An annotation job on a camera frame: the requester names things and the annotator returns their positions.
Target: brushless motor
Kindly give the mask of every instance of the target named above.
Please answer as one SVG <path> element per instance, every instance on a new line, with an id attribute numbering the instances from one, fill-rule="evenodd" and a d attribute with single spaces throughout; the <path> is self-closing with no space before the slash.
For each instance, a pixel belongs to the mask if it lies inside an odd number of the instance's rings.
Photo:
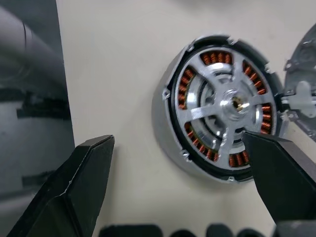
<path id="1" fill-rule="evenodd" d="M 171 62 L 153 98 L 156 138 L 165 153 L 195 175 L 224 182 L 252 178 L 244 130 L 281 135 L 275 95 L 279 78 L 242 41 L 202 37 Z"/>

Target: beige surface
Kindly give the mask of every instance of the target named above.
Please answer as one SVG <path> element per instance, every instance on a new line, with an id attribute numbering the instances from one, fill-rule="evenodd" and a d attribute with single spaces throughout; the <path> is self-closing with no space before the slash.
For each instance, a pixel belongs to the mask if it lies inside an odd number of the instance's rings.
<path id="1" fill-rule="evenodd" d="M 75 143 L 114 134 L 115 151 L 95 236 L 112 223 L 155 223 L 165 236 L 209 223 L 234 232 L 274 223 L 253 182 L 199 183 L 162 153 L 151 127 L 153 91 L 194 38 L 226 33 L 283 65 L 316 22 L 314 0 L 57 0 Z M 289 134 L 306 147 L 304 134 Z"/>

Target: gray pipe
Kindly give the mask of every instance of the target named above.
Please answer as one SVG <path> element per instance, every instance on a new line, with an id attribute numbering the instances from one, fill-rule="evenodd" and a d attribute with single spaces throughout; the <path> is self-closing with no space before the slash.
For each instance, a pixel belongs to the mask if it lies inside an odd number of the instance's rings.
<path id="1" fill-rule="evenodd" d="M 0 7 L 0 84 L 45 97 L 67 98 L 64 62 L 20 19 Z"/>

